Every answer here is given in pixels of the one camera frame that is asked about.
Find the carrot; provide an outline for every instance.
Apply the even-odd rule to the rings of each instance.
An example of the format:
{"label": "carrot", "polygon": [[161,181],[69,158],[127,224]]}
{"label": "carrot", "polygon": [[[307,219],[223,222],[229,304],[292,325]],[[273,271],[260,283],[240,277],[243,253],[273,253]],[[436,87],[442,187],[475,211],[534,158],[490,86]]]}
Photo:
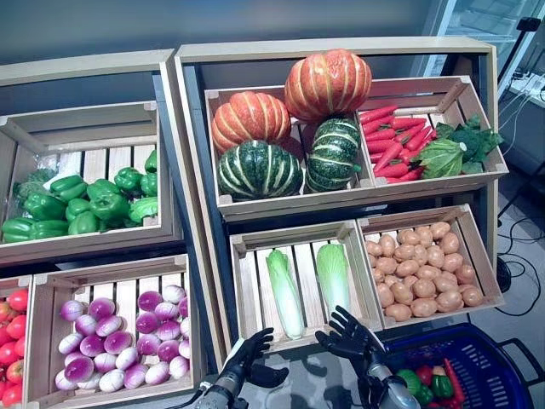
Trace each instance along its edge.
{"label": "carrot", "polygon": [[385,130],[378,130],[372,134],[365,135],[366,141],[381,141],[383,139],[393,139],[395,137],[395,130],[387,128]]}
{"label": "carrot", "polygon": [[408,141],[405,145],[405,147],[407,149],[409,149],[410,151],[415,151],[419,146],[420,144],[422,143],[422,141],[424,140],[424,138],[426,137],[426,135],[429,133],[429,130],[431,129],[432,127],[431,126],[427,126],[426,128],[424,128],[423,130],[421,130],[420,132],[418,132],[415,137],[411,138],[410,141]]}
{"label": "carrot", "polygon": [[392,119],[392,116],[375,119],[374,121],[368,122],[367,124],[363,124],[361,128],[362,130],[364,130],[364,135],[371,134],[377,131],[381,127],[381,125],[389,124]]}
{"label": "carrot", "polygon": [[394,117],[390,121],[390,126],[395,130],[407,130],[413,126],[419,124],[425,124],[425,118],[403,118],[403,117]]}
{"label": "carrot", "polygon": [[392,145],[390,145],[390,147],[388,147],[388,149],[384,151],[384,153],[382,154],[381,160],[379,160],[376,163],[375,168],[373,168],[373,171],[374,172],[379,171],[384,166],[386,166],[391,160],[396,159],[402,149],[403,149],[403,145],[401,145],[398,142],[394,142]]}
{"label": "carrot", "polygon": [[389,105],[387,107],[362,112],[359,114],[359,122],[361,122],[362,124],[367,124],[371,121],[374,121],[375,119],[387,117],[388,115],[391,115],[396,109],[398,109],[397,106]]}

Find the leafy green vegetable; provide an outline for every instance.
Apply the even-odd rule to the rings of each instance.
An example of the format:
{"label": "leafy green vegetable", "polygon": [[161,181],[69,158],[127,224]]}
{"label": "leafy green vegetable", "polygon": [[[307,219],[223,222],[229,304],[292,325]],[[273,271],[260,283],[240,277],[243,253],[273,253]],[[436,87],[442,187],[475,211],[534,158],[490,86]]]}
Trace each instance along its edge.
{"label": "leafy green vegetable", "polygon": [[349,309],[347,259],[343,245],[323,245],[316,256],[320,287],[330,313],[340,305]]}
{"label": "leafy green vegetable", "polygon": [[291,339],[301,338],[304,332],[301,304],[295,284],[291,278],[288,257],[279,250],[271,251],[267,257],[267,268],[271,280],[274,302],[285,334]]}

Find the wooden display shelf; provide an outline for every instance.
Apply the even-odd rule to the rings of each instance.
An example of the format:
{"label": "wooden display shelf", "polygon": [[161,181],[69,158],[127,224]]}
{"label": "wooden display shelf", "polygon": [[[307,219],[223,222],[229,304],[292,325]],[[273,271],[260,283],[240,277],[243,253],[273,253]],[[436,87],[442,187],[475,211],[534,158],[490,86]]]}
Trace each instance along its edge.
{"label": "wooden display shelf", "polygon": [[[126,331],[136,335],[139,312],[136,301],[145,291],[161,291],[167,285],[182,285],[188,296],[191,317],[190,370],[181,379],[170,379],[157,386],[121,389],[110,394],[94,390],[59,391],[55,375],[64,367],[59,341],[73,332],[73,323],[64,321],[60,307],[68,300],[91,302],[111,298],[123,317]],[[38,274],[32,286],[32,313],[27,330],[25,400],[29,408],[79,408],[171,394],[193,388],[206,371],[200,344],[198,310],[191,286],[186,256],[168,256],[138,262],[122,262],[92,268],[76,268],[57,273]],[[146,357],[153,364],[157,357]]]}
{"label": "wooden display shelf", "polygon": [[379,309],[381,324],[384,329],[437,320],[458,314],[472,313],[480,309],[494,308],[504,304],[502,292],[496,281],[496,273],[488,260],[486,248],[483,245],[483,240],[480,238],[479,230],[468,204],[358,219],[359,231],[361,232],[361,246],[365,253],[366,270],[368,272],[371,271],[369,255],[364,245],[366,240],[378,242],[378,239],[383,234],[389,234],[395,239],[399,230],[429,226],[435,222],[448,222],[451,231],[458,236],[460,240],[460,250],[458,252],[463,256],[464,263],[473,266],[476,273],[476,280],[473,284],[480,288],[485,300],[478,307],[464,307],[452,313],[436,313],[427,318],[410,318],[407,321],[395,322],[393,318],[387,317],[383,313],[374,280],[371,279],[376,305]]}
{"label": "wooden display shelf", "polygon": [[[365,271],[358,227],[352,220],[231,236],[238,330],[241,337],[250,337],[272,326],[272,351],[316,343],[314,332],[327,331],[329,328],[329,310],[316,272],[318,250],[328,243],[344,245],[349,266],[350,312],[370,329],[380,329],[379,313],[370,288],[370,275]],[[284,335],[274,302],[266,261],[272,249],[281,250],[288,256],[290,271],[301,300],[305,332],[297,340]]]}

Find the wooden crate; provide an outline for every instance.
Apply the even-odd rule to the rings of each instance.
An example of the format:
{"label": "wooden crate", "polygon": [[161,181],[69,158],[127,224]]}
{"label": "wooden crate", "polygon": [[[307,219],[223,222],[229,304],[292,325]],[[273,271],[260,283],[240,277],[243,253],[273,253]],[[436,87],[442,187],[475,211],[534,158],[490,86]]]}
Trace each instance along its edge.
{"label": "wooden crate", "polygon": [[395,239],[399,230],[429,226],[435,222],[448,222],[451,231],[458,236],[460,240],[460,250],[458,252],[463,256],[464,262],[472,265],[475,269],[476,281],[473,284],[480,288],[485,296],[485,300],[478,307],[464,307],[453,313],[436,313],[427,318],[411,318],[404,322],[395,322],[393,318],[387,317],[382,312],[382,307],[376,293],[376,286],[373,284],[376,305],[380,311],[379,315],[381,316],[384,329],[437,320],[452,315],[472,313],[479,309],[493,308],[504,304],[502,292],[496,281],[496,272],[486,255],[485,246],[480,238],[479,230],[468,204],[358,219],[361,246],[365,253],[367,271],[371,271],[371,268],[369,256],[364,246],[366,240],[377,242],[383,234],[389,234]]}
{"label": "wooden crate", "polygon": [[[327,331],[329,313],[319,288],[316,255],[327,243],[343,244],[349,264],[350,312],[370,329],[380,328],[378,309],[365,271],[364,253],[355,221],[334,222],[231,236],[232,267],[237,300],[238,331],[241,337],[272,326],[271,350],[296,348],[316,342],[316,330]],[[272,249],[290,259],[291,273],[303,309],[305,333],[291,340],[284,335],[274,302],[266,257]]]}
{"label": "wooden crate", "polygon": [[[280,100],[284,99],[284,86],[210,89],[204,92],[209,144],[214,167],[216,203],[227,222],[476,190],[487,182],[508,173],[499,148],[495,148],[485,161],[485,173],[387,185],[384,178],[373,176],[370,156],[362,138],[362,151],[357,160],[362,170],[351,180],[347,189],[308,193],[304,191],[303,183],[300,195],[233,203],[231,196],[220,195],[217,185],[216,168],[219,158],[212,141],[211,121],[215,111],[222,103],[227,102],[235,92],[243,90],[265,92]],[[433,126],[437,122],[457,125],[463,123],[464,118],[469,118],[476,113],[481,117],[482,126],[484,128],[490,127],[469,77],[374,80],[370,97],[359,110],[364,111],[390,104],[399,106],[395,115],[423,116]],[[301,141],[306,125],[295,121],[294,118],[292,118],[292,124],[291,137],[296,141]],[[310,147],[307,146],[308,143],[304,143],[305,138],[302,139],[303,147],[310,150]],[[305,156],[305,161],[301,163],[303,170],[306,167],[306,160]]]}
{"label": "wooden crate", "polygon": [[155,101],[32,112],[0,118],[0,222],[18,216],[13,185],[37,168],[79,174],[87,183],[113,181],[120,169],[144,172],[150,152],[158,149],[159,214],[141,228],[111,230],[24,243],[0,245],[0,265],[61,255],[96,253],[116,248],[174,241],[181,237],[172,182],[159,138]]}
{"label": "wooden crate", "polygon": [[[135,320],[139,309],[136,300],[142,292],[160,291],[166,285],[183,285],[188,294],[191,317],[190,371],[179,380],[171,379],[157,386],[121,389],[105,394],[94,391],[59,391],[55,375],[64,367],[59,341],[73,332],[73,324],[64,321],[60,306],[71,299],[90,302],[109,297],[118,305],[117,314],[124,318],[126,331],[136,334]],[[29,408],[79,408],[191,389],[206,370],[204,352],[199,342],[198,310],[194,300],[186,256],[168,256],[138,262],[122,262],[92,268],[76,268],[58,273],[38,274],[32,286],[32,317],[28,329],[25,402]],[[157,357],[146,357],[153,364]]]}

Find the onion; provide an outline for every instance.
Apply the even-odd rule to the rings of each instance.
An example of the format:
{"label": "onion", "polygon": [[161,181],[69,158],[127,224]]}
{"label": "onion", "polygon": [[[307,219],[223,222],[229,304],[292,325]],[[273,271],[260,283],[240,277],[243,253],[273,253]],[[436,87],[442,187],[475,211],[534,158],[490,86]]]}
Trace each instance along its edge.
{"label": "onion", "polygon": [[175,356],[179,355],[178,348],[178,341],[171,339],[170,341],[165,341],[161,345],[159,345],[157,355],[159,356],[160,360],[164,360],[165,362],[171,362]]}
{"label": "onion", "polygon": [[163,290],[163,300],[177,304],[186,296],[186,291],[179,285],[168,285]]}
{"label": "onion", "polygon": [[169,364],[169,373],[174,379],[180,379],[189,371],[189,360],[176,356]]}
{"label": "onion", "polygon": [[178,352],[184,358],[189,359],[191,357],[191,346],[189,345],[189,341],[187,339],[181,340],[180,347],[178,348]]}
{"label": "onion", "polygon": [[150,385],[159,385],[169,378],[169,364],[159,362],[152,366],[146,372],[146,383]]}
{"label": "onion", "polygon": [[89,335],[85,337],[82,343],[79,344],[79,350],[85,356],[91,358],[104,352],[104,341],[98,335]]}
{"label": "onion", "polygon": [[118,317],[116,315],[110,315],[109,317],[105,317],[100,320],[99,323],[96,325],[96,335],[100,337],[107,337],[108,335],[113,334],[115,331],[117,331],[122,324],[123,320],[121,319],[121,317]]}
{"label": "onion", "polygon": [[142,355],[157,355],[157,350],[161,345],[161,340],[155,334],[146,334],[136,341],[136,349]]}
{"label": "onion", "polygon": [[119,354],[118,358],[116,359],[116,367],[118,369],[125,370],[137,363],[138,359],[138,351],[135,347],[126,348],[121,351],[121,354]]}
{"label": "onion", "polygon": [[144,311],[154,311],[163,301],[163,297],[156,291],[146,291],[138,297],[138,307]]}
{"label": "onion", "polygon": [[81,304],[79,301],[70,300],[62,304],[62,307],[60,307],[60,316],[63,320],[72,322],[83,314],[83,310],[83,304]]}
{"label": "onion", "polygon": [[70,382],[86,382],[93,375],[94,370],[93,360],[83,356],[68,364],[65,368],[65,378]]}
{"label": "onion", "polygon": [[146,381],[147,366],[134,364],[125,371],[123,384],[127,389],[136,389]]}
{"label": "onion", "polygon": [[54,377],[54,384],[60,390],[74,390],[77,389],[77,383],[70,382],[65,377],[65,370],[61,369],[59,373]]}
{"label": "onion", "polygon": [[136,319],[136,330],[142,334],[154,332],[159,327],[159,320],[154,313],[140,314]]}
{"label": "onion", "polygon": [[102,376],[99,387],[102,392],[115,392],[123,387],[125,372],[120,369],[113,369]]}
{"label": "onion", "polygon": [[172,320],[178,316],[178,308],[170,302],[161,302],[155,308],[155,315],[161,321]]}
{"label": "onion", "polygon": [[112,300],[104,297],[97,298],[89,305],[89,314],[97,321],[113,315],[115,311],[116,304],[114,304]]}
{"label": "onion", "polygon": [[74,352],[77,347],[79,347],[79,343],[82,342],[82,339],[83,335],[78,334],[77,332],[67,335],[59,342],[59,352],[61,354],[70,354],[71,352]]}
{"label": "onion", "polygon": [[77,386],[81,389],[98,389],[101,378],[102,374],[100,372],[95,372],[87,382],[79,382],[77,383]]}
{"label": "onion", "polygon": [[161,341],[176,339],[180,336],[180,326],[176,321],[165,321],[157,329],[157,336]]}
{"label": "onion", "polygon": [[81,315],[76,319],[76,331],[84,336],[93,335],[96,329],[96,320],[89,314]]}
{"label": "onion", "polygon": [[104,349],[108,354],[120,354],[125,348],[128,348],[133,343],[133,337],[128,332],[116,331],[108,335],[104,342]]}
{"label": "onion", "polygon": [[116,369],[116,355],[107,352],[95,356],[95,366],[98,372],[106,373]]}

